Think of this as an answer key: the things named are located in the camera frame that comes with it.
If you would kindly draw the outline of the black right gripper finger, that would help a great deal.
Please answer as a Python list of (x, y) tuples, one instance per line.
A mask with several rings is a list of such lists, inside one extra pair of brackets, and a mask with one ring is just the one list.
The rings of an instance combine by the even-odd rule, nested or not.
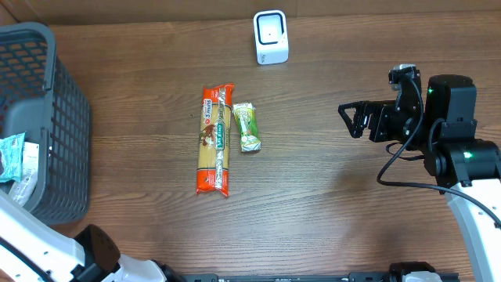
[(348, 115), (344, 115), (344, 122), (347, 125), (351, 137), (360, 138), (364, 129), (369, 124), (369, 115), (355, 113), (353, 118), (350, 118)]
[(343, 118), (348, 118), (347, 110), (354, 111), (353, 117), (365, 117), (372, 114), (371, 106), (368, 101), (357, 101), (352, 103), (341, 104), (338, 107), (338, 113)]

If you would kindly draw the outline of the green snack packet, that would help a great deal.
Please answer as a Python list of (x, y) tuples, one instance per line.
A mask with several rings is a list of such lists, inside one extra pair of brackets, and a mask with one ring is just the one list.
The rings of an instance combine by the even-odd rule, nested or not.
[(233, 116), (240, 131), (240, 146), (244, 153), (259, 151), (261, 140), (258, 137), (258, 125), (255, 108), (252, 103), (236, 103), (232, 107)]

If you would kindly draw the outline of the orange spaghetti packet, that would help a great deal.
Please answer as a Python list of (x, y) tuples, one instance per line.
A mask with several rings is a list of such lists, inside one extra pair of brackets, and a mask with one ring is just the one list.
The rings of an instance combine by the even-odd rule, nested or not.
[(198, 135), (196, 193), (220, 192), (229, 196), (229, 137), (233, 83), (204, 87)]

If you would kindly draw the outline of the light blue wipes packet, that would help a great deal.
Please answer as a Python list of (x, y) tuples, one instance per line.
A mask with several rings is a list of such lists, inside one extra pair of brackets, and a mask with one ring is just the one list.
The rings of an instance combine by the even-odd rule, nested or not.
[(19, 182), (22, 174), (25, 132), (1, 140), (1, 182)]

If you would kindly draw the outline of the white tube with gold cap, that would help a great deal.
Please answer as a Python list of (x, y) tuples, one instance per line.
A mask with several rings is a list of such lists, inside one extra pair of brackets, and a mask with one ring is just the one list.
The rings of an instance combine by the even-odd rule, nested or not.
[(24, 142), (22, 177), (19, 182), (14, 182), (9, 191), (9, 196), (19, 205), (24, 206), (31, 198), (38, 182), (38, 157), (39, 145)]

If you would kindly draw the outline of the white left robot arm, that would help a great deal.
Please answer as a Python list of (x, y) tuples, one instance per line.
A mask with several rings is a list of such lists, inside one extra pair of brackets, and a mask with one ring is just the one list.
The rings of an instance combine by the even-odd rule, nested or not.
[(1, 270), (15, 281), (184, 281), (165, 264), (122, 255), (96, 225), (66, 237), (6, 193), (1, 193)]

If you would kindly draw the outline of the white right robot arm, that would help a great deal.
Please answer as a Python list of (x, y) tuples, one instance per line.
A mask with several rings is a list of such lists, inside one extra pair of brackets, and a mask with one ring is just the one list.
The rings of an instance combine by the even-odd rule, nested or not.
[(394, 67), (388, 82), (394, 100), (341, 104), (338, 112), (350, 135), (365, 128), (375, 143), (400, 144), (401, 151), (418, 150), (435, 184), (386, 181), (385, 186), (437, 190), (445, 195), (459, 225), (478, 281), (500, 279), (500, 149), (475, 136), (477, 89), (458, 74), (430, 77), (421, 88), (420, 71), (412, 64)]

